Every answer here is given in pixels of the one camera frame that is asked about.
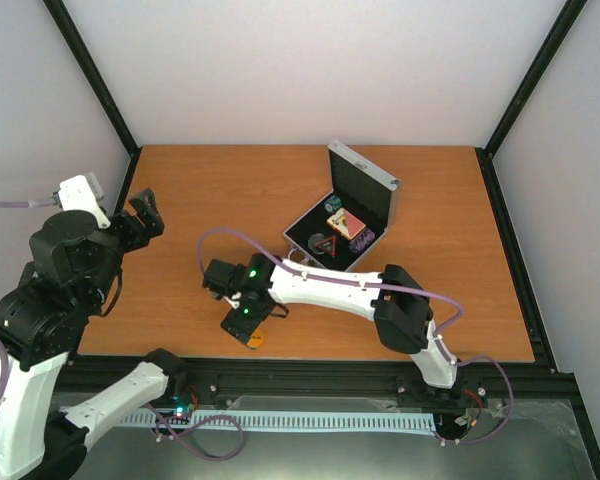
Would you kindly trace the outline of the orange blue round button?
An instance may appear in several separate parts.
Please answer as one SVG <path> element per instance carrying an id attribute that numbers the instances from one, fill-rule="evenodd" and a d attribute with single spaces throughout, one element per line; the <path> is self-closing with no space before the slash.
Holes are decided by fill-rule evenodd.
<path id="1" fill-rule="evenodd" d="M 246 346 L 251 350 L 260 348 L 265 341 L 265 334 L 261 329 L 256 329 L 248 339 Z"/>

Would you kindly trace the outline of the clear round dealer button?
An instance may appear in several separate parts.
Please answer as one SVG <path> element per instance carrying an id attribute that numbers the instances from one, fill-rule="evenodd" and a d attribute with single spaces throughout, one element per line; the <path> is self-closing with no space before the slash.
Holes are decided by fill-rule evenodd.
<path id="1" fill-rule="evenodd" d="M 308 239 L 309 249 L 316 255 L 332 254 L 332 240 L 323 233 L 314 233 Z"/>

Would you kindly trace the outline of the aluminium poker case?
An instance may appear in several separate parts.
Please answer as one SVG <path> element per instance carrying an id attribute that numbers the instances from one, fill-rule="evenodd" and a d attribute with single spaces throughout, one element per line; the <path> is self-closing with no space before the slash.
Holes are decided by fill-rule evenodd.
<path id="1" fill-rule="evenodd" d="M 393 225 L 401 181 L 339 141 L 327 149 L 331 190 L 283 237 L 320 267 L 349 271 Z"/>

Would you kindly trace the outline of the playing card deck box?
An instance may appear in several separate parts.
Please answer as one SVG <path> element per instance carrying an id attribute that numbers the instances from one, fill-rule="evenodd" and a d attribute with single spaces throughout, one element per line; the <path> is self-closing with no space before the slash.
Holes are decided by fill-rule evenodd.
<path id="1" fill-rule="evenodd" d="M 352 240 L 362 230 L 366 228 L 366 224 L 355 217 L 345 208 L 340 208 L 327 219 L 327 224 L 339 232 L 347 240 Z"/>

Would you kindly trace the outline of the tall purple chip stack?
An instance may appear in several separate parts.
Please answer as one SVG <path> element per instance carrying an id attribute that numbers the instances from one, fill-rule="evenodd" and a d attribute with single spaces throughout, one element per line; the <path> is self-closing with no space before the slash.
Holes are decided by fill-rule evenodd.
<path id="1" fill-rule="evenodd" d="M 354 254 L 361 254 L 376 240 L 375 233 L 369 228 L 362 230 L 349 243 L 349 250 Z"/>

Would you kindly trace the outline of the red black triangular button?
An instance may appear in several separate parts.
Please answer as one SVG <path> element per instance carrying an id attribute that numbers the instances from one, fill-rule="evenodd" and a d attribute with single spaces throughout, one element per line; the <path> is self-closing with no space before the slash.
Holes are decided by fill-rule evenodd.
<path id="1" fill-rule="evenodd" d="M 332 235 L 321 238 L 314 242 L 314 247 L 321 254 L 328 254 L 334 257 L 336 255 L 336 236 Z"/>

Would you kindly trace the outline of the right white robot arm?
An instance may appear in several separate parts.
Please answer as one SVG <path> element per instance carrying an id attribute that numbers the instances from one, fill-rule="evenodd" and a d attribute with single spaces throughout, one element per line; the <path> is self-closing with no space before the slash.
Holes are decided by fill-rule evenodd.
<path id="1" fill-rule="evenodd" d="M 221 327 L 243 345 L 253 341 L 260 324 L 277 308 L 284 318 L 290 304 L 313 305 L 373 322 L 382 345 L 409 355 L 426 385 L 451 389 L 456 384 L 457 359 L 435 334 L 429 303 L 433 296 L 397 265 L 388 264 L 382 272 L 352 273 L 259 253 L 248 265 L 212 260 L 203 286 L 231 305 Z"/>

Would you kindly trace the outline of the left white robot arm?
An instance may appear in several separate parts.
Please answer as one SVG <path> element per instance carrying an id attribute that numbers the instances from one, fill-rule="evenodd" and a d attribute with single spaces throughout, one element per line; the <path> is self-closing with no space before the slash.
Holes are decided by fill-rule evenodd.
<path id="1" fill-rule="evenodd" d="M 0 301 L 0 479 L 68 479 L 125 416 L 186 395 L 184 362 L 157 349 L 91 399 L 51 406 L 90 318 L 108 315 L 120 296 L 124 256 L 163 231 L 154 192 L 144 189 L 129 210 L 66 207 L 31 236 L 32 259 Z"/>

